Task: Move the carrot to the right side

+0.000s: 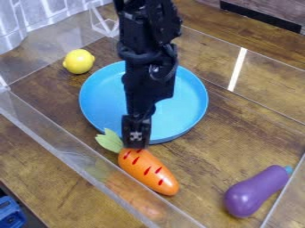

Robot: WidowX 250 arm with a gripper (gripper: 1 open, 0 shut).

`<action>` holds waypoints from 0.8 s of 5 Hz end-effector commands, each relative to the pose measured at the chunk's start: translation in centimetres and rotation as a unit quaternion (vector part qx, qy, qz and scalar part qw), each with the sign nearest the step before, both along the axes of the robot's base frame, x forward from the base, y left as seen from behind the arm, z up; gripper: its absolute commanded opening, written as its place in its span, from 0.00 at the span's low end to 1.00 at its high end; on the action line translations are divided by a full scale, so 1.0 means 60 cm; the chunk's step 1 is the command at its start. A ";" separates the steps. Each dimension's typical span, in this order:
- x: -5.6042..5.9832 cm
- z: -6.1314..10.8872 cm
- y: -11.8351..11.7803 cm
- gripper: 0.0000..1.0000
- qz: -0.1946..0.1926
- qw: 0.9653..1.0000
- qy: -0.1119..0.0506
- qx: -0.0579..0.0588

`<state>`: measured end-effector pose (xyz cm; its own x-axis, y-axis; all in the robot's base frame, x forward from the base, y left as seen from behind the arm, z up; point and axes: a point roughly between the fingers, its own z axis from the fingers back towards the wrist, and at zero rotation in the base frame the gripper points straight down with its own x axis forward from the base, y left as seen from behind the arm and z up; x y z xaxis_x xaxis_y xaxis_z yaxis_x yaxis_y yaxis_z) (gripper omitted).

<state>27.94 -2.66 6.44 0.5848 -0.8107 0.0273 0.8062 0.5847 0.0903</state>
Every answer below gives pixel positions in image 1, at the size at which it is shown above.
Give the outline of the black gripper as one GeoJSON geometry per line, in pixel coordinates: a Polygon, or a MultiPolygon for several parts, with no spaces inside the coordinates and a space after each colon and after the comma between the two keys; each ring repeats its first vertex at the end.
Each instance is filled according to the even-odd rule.
{"type": "Polygon", "coordinates": [[[123,44],[116,48],[119,57],[126,61],[122,79],[127,106],[127,115],[122,117],[123,145],[126,148],[144,149],[150,143],[150,117],[155,104],[174,94],[178,49],[174,44],[146,53],[136,53],[123,44]]]}

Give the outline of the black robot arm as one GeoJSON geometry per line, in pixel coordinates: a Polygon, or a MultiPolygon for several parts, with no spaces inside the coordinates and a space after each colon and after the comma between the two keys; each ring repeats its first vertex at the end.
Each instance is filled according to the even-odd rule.
{"type": "Polygon", "coordinates": [[[171,0],[114,0],[114,7],[119,17],[116,51],[126,62],[123,144],[143,149],[150,143],[157,103],[174,94],[179,62],[173,40],[181,36],[182,19],[171,0]]]}

